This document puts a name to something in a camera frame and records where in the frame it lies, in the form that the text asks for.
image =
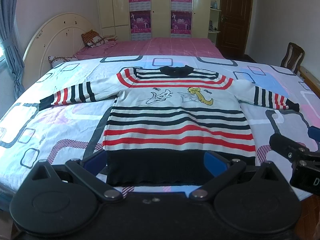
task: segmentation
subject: bed sheet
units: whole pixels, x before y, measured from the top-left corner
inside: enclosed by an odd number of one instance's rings
[[[291,163],[271,151],[268,142],[280,132],[305,144],[311,151],[319,143],[307,135],[311,125],[320,127],[320,100],[290,70],[270,65],[226,59],[184,56],[127,56],[66,62],[41,77],[8,110],[0,120],[0,191],[2,209],[39,159],[63,164],[71,158],[84,158],[102,148],[102,131],[108,109],[114,98],[85,104],[55,106],[38,112],[39,100],[56,90],[74,84],[106,78],[127,67],[156,69],[161,66],[184,66],[217,71],[234,79],[247,79],[267,90],[288,97],[300,104],[300,113],[274,110],[241,103],[251,126],[256,146],[256,164],[273,161],[287,180],[292,174]],[[104,170],[98,175],[106,181]],[[189,194],[197,186],[125,187],[130,191],[184,191]],[[294,188],[300,200],[310,193]]]
[[[205,38],[153,38],[147,41],[110,41],[98,47],[85,47],[74,56],[79,60],[135,55],[175,55],[222,58],[216,46]]]

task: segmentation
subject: blue gripper pad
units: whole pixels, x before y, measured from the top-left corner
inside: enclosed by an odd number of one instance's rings
[[[230,167],[230,161],[215,152],[205,152],[204,166],[214,176],[218,176]]]
[[[105,150],[100,150],[95,152],[93,155],[82,160],[83,168],[89,171],[94,176],[107,165],[107,152]]]
[[[311,139],[320,142],[320,129],[315,126],[310,126],[308,129],[308,136]]]

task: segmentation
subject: sweater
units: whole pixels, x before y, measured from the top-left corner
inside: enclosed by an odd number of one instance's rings
[[[107,182],[114,186],[202,184],[210,177],[203,170],[202,153],[207,150],[254,158],[253,135],[239,101],[299,111],[299,104],[247,80],[190,66],[127,68],[110,78],[59,90],[42,99],[39,110],[112,95],[117,97],[103,132],[103,148],[108,152]]]

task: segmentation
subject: yellow cat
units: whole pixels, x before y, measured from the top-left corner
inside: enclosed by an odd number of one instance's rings
[[[192,95],[196,94],[201,103],[205,103],[208,106],[212,106],[213,105],[213,99],[211,98],[210,101],[205,100],[204,96],[200,93],[200,88],[191,87],[191,88],[188,88],[188,91]]]

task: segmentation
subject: sweater sleeve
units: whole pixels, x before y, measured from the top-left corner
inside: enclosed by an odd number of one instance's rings
[[[75,102],[95,102],[118,94],[131,87],[135,82],[133,68],[127,68],[109,78],[88,81],[64,88],[41,99],[39,111],[52,105],[67,105]]]
[[[269,107],[277,110],[292,109],[299,112],[299,104],[277,93],[255,86],[248,80],[234,80],[230,86],[231,93],[240,101],[256,106]]]

